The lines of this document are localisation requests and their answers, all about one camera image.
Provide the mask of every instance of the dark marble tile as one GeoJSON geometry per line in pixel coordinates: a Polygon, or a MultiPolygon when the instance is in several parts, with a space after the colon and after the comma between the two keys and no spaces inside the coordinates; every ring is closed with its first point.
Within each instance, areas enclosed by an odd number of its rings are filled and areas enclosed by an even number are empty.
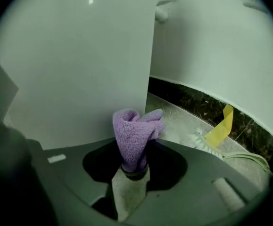
{"type": "Polygon", "coordinates": [[[273,156],[273,136],[253,120],[236,140],[249,152],[270,161],[273,156]]]}
{"type": "MultiPolygon", "coordinates": [[[[223,109],[226,103],[201,91],[150,78],[148,92],[185,109],[212,126],[218,125],[224,119],[223,109]]],[[[235,140],[250,121],[249,116],[234,108],[234,120],[229,136],[235,140]]]]}
{"type": "MultiPolygon", "coordinates": [[[[185,109],[212,126],[216,126],[223,120],[223,109],[226,103],[201,91],[150,78],[148,92],[185,109]]],[[[261,155],[268,161],[273,156],[273,136],[236,108],[234,108],[229,137],[248,151],[261,155]]]]}

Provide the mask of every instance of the brush bristles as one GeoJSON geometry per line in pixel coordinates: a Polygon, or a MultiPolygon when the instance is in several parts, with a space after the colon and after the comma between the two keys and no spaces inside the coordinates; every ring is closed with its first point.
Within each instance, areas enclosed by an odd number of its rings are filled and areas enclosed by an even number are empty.
{"type": "Polygon", "coordinates": [[[202,132],[201,129],[197,129],[197,132],[195,132],[194,134],[190,135],[190,139],[191,141],[194,143],[193,145],[190,145],[190,147],[201,150],[203,152],[207,152],[210,153],[216,157],[218,157],[219,159],[223,160],[223,156],[221,155],[221,153],[216,152],[215,150],[213,150],[206,142],[205,138],[202,136],[202,132]]]}

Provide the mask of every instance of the purple cloth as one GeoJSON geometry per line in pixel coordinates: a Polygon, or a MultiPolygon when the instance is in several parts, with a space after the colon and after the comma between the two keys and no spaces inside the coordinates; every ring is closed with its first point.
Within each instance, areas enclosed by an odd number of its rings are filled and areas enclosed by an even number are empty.
{"type": "Polygon", "coordinates": [[[135,110],[121,110],[113,114],[113,130],[122,155],[122,168],[129,173],[146,168],[144,153],[148,141],[157,139],[165,128],[160,121],[162,109],[154,110],[142,118],[135,110]]]}

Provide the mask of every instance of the gray plastic part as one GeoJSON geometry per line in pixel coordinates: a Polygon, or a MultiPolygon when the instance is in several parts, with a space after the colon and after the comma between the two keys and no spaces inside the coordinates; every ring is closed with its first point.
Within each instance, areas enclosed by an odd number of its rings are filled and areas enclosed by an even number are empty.
{"type": "MultiPolygon", "coordinates": [[[[114,138],[47,151],[37,142],[30,144],[33,164],[60,225],[119,224],[91,208],[90,205],[105,196],[108,184],[94,181],[82,166],[87,153],[112,141],[114,138]],[[66,159],[48,163],[47,158],[59,154],[64,154],[66,159]]],[[[217,178],[225,178],[246,203],[254,201],[258,190],[235,169],[208,153],[164,140],[157,142],[161,149],[166,146],[180,153],[187,162],[187,171],[171,189],[147,192],[142,204],[125,223],[201,226],[219,222],[219,225],[225,225],[223,219],[230,222],[228,216],[237,217],[234,222],[240,222],[253,210],[254,206],[246,205],[240,212],[230,213],[212,184],[217,178]]]]}

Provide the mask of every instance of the yellow sticky note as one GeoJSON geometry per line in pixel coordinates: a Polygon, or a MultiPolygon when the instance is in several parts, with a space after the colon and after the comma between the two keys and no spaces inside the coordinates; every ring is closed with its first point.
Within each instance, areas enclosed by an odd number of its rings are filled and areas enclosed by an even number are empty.
{"type": "Polygon", "coordinates": [[[230,105],[226,105],[223,109],[223,114],[224,120],[205,135],[207,142],[214,147],[218,147],[219,144],[230,134],[232,130],[234,108],[230,105]]]}

